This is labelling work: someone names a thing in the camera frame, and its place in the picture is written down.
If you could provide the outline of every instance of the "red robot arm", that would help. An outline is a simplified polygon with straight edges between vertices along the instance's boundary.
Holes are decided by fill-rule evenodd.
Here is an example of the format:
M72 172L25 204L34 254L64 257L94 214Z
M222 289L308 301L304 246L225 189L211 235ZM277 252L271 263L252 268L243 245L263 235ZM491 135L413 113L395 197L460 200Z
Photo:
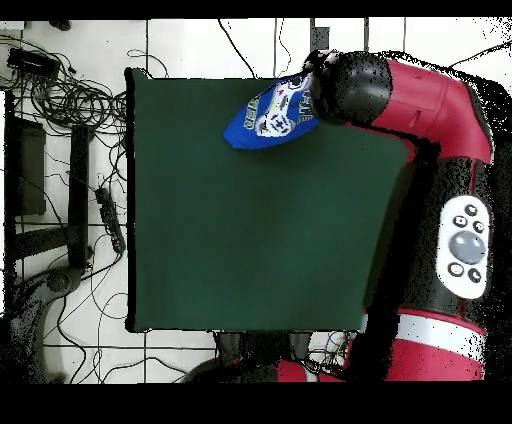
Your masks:
M483 375L480 304L490 288L492 136L476 93L439 72L368 53L315 62L323 121L411 143L378 247L354 379L473 380Z

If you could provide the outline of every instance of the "round gray button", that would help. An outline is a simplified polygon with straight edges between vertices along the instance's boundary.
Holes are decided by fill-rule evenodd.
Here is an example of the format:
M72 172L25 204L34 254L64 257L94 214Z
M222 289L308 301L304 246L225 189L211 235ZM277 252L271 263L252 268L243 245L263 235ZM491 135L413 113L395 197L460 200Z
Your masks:
M450 240L450 252L459 261L475 265L485 255L485 244L476 234L470 231L460 231Z

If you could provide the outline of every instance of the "black power strip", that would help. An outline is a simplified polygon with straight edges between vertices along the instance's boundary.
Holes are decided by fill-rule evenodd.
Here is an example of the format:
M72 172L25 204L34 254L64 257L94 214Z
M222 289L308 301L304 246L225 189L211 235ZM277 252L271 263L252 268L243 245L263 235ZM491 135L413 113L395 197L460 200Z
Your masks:
M12 48L9 50L7 66L21 72L55 80L59 75L60 63L47 56Z
M112 201L112 197L108 190L103 187L97 189L94 193L96 194L96 201L101 205L101 220L110 233L112 248L114 252L122 254L126 250L126 243L123 233L121 232L119 220L117 219L116 207Z

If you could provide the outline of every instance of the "blue cloth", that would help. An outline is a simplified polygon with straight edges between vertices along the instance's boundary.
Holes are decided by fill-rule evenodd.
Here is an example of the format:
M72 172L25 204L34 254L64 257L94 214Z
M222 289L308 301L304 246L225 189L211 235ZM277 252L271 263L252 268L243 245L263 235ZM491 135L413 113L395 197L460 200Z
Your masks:
M224 130L234 148L263 149L294 140L319 121L311 112L307 76L282 79L267 93L247 103Z

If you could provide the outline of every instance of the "green table surface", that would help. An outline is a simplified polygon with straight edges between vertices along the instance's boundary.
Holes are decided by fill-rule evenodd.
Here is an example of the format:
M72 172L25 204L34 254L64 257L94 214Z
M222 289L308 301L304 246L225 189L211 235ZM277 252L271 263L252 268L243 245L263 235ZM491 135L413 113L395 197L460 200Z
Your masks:
M405 146L321 124L236 150L222 132L270 80L133 78L135 330L359 328Z

